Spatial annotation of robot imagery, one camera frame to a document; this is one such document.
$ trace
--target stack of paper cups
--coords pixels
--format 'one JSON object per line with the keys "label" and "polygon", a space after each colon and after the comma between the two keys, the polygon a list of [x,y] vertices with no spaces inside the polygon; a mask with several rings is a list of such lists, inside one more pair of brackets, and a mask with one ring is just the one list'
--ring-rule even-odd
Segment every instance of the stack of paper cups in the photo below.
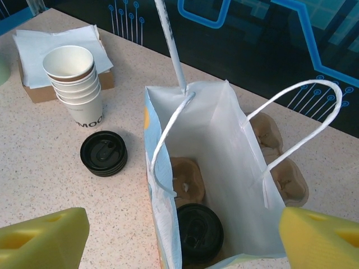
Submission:
{"label": "stack of paper cups", "polygon": [[43,67],[75,122],[97,127],[103,119],[101,84],[91,52],[79,46],[55,48],[45,56]]}

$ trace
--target countertop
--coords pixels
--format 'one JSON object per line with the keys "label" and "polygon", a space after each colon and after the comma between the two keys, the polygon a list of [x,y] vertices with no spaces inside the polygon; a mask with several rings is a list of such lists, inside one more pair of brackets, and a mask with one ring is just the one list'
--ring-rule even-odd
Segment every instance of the countertop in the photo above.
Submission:
{"label": "countertop", "polygon": [[[87,25],[48,10],[18,29],[64,31]],[[84,207],[90,235],[80,268],[159,268],[157,241],[146,180],[143,109],[145,85],[177,84],[171,60],[140,45],[100,30],[114,64],[115,88],[103,91],[104,121],[96,129],[119,133],[129,160],[119,174],[99,178],[80,160],[84,130],[59,101],[33,104],[22,88],[14,31],[0,37],[0,53],[11,67],[0,87],[0,227],[69,207]],[[187,82],[218,80],[183,65]],[[243,111],[266,100],[233,86]],[[288,149],[319,123],[272,104],[273,117]],[[304,208],[359,221],[359,142],[333,128],[295,152],[310,189]],[[286,258],[246,262],[231,268],[289,268]]]}

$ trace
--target napkin box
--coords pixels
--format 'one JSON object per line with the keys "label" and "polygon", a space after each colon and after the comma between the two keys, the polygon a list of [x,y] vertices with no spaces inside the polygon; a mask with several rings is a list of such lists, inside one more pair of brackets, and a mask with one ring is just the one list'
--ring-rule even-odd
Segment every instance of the napkin box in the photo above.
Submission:
{"label": "napkin box", "polygon": [[[31,101],[33,101],[33,103],[42,103],[42,102],[47,102],[57,99],[55,91],[52,88],[52,86],[30,89],[30,87],[24,85],[24,71],[22,69],[20,58],[19,58],[19,72],[20,72],[21,84],[24,87],[25,91],[27,92],[28,96],[30,97]],[[114,88],[113,73],[111,70],[99,74],[99,79],[100,79],[102,90]]]}

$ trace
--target black coffee lid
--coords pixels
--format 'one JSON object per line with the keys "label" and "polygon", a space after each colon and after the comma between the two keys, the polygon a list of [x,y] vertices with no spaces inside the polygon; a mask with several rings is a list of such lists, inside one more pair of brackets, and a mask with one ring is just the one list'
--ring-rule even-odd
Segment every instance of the black coffee lid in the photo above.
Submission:
{"label": "black coffee lid", "polygon": [[189,203],[177,209],[182,259],[185,264],[207,263],[223,244],[223,227],[208,207]]}
{"label": "black coffee lid", "polygon": [[81,146],[81,161],[95,175],[110,177],[127,163],[127,149],[122,137],[111,131],[89,136]]}

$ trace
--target white napkin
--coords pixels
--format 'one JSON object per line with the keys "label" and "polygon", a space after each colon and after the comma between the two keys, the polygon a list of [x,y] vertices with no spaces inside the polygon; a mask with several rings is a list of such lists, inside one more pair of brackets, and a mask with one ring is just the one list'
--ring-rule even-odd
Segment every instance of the white napkin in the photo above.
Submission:
{"label": "white napkin", "polygon": [[44,57],[54,48],[64,45],[78,45],[91,51],[97,73],[110,70],[113,65],[99,40],[95,25],[89,25],[61,33],[17,30],[13,36],[24,70],[24,85],[31,89],[50,86],[43,70]]}

